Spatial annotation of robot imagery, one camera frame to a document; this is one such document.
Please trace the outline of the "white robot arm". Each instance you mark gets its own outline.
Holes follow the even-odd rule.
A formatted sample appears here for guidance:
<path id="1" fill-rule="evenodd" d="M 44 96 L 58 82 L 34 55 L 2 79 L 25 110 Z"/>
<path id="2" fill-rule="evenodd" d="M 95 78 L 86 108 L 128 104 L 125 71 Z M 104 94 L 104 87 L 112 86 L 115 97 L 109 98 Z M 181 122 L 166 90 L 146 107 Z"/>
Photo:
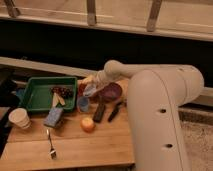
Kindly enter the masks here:
<path id="1" fill-rule="evenodd" d="M 136 171 L 191 171 L 178 107 L 195 100 L 204 88 L 191 65 L 123 64 L 110 60 L 82 80 L 98 89 L 127 78 L 127 111 Z"/>

